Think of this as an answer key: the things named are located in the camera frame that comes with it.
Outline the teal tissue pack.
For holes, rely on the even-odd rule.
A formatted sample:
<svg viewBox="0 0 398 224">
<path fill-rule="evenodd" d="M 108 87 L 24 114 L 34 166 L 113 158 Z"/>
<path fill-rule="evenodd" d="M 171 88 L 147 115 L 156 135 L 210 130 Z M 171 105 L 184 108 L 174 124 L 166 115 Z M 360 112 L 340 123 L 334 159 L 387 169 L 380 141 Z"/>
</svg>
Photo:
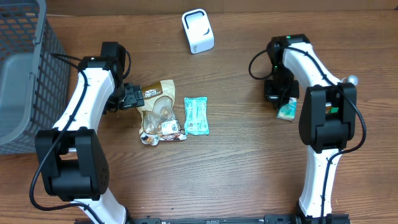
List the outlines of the teal tissue pack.
<svg viewBox="0 0 398 224">
<path fill-rule="evenodd" d="M 296 109 L 297 109 L 297 99 L 290 98 L 289 102 L 279 109 L 277 113 L 277 119 L 293 121 L 295 119 Z"/>
</svg>

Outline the brown snack packet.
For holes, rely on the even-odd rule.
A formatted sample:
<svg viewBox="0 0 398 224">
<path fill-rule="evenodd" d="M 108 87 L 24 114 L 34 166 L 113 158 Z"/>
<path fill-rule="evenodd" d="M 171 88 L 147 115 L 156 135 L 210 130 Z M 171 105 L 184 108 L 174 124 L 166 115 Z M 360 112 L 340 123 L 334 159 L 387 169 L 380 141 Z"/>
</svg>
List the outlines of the brown snack packet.
<svg viewBox="0 0 398 224">
<path fill-rule="evenodd" d="M 175 84 L 173 80 L 161 80 L 142 89 L 144 106 L 141 114 L 140 139 L 143 144 L 156 146 L 161 141 L 187 139 L 174 111 Z"/>
</svg>

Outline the yellow bottle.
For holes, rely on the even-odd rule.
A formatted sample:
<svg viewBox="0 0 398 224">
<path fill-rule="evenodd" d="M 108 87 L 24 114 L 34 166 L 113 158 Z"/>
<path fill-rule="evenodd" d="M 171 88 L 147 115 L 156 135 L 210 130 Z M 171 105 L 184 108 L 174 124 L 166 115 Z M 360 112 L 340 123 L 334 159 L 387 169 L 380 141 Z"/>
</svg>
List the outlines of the yellow bottle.
<svg viewBox="0 0 398 224">
<path fill-rule="evenodd" d="M 353 85 L 357 85 L 359 83 L 359 79 L 356 75 L 350 75 L 348 77 L 344 77 L 343 79 L 341 79 L 342 83 L 352 83 Z M 327 113 L 329 113 L 329 110 L 332 108 L 332 106 L 327 106 Z"/>
</svg>

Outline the light blue wipes pack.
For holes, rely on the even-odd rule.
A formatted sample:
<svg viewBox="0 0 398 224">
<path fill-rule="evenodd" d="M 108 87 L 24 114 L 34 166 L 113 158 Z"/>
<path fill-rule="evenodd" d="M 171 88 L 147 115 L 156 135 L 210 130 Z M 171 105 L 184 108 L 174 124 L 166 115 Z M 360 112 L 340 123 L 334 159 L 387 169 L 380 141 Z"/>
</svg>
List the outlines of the light blue wipes pack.
<svg viewBox="0 0 398 224">
<path fill-rule="evenodd" d="M 207 97 L 184 98 L 185 108 L 185 132 L 187 134 L 209 135 L 209 124 L 207 119 Z"/>
</svg>

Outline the green lid jar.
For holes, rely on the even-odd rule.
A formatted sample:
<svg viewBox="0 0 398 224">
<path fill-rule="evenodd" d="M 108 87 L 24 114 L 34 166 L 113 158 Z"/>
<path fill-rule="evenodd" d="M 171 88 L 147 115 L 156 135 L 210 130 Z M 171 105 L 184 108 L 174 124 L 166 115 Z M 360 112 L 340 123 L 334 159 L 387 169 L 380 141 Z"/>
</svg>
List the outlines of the green lid jar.
<svg viewBox="0 0 398 224">
<path fill-rule="evenodd" d="M 329 113 L 337 113 L 337 112 L 338 112 L 338 108 L 332 107 L 332 108 L 329 110 Z"/>
</svg>

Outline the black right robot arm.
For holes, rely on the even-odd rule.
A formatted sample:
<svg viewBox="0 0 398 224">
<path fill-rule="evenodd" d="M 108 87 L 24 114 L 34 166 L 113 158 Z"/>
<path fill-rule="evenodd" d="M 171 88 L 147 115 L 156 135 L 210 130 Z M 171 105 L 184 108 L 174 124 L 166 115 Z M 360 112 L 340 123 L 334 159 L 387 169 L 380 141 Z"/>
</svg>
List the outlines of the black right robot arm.
<svg viewBox="0 0 398 224">
<path fill-rule="evenodd" d="M 331 211 L 336 168 L 355 132 L 357 91 L 334 77 L 317 58 L 303 34 L 271 38 L 266 52 L 272 64 L 264 95 L 279 108 L 305 90 L 298 121 L 307 151 L 305 182 L 292 223 L 350 223 Z"/>
</svg>

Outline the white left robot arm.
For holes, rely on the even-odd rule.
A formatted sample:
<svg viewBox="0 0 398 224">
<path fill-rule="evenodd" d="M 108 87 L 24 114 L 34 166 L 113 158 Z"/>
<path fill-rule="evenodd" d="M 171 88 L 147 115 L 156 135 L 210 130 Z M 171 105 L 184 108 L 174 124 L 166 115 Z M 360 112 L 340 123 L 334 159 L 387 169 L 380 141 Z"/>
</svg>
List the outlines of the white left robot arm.
<svg viewBox="0 0 398 224">
<path fill-rule="evenodd" d="M 78 82 L 51 129 L 35 136 L 39 166 L 29 189 L 38 210 L 78 207 L 91 223 L 132 223 L 109 189 L 109 165 L 98 139 L 102 115 L 144 106 L 141 86 L 124 82 L 131 56 L 118 42 L 103 42 L 100 55 L 75 65 Z"/>
</svg>

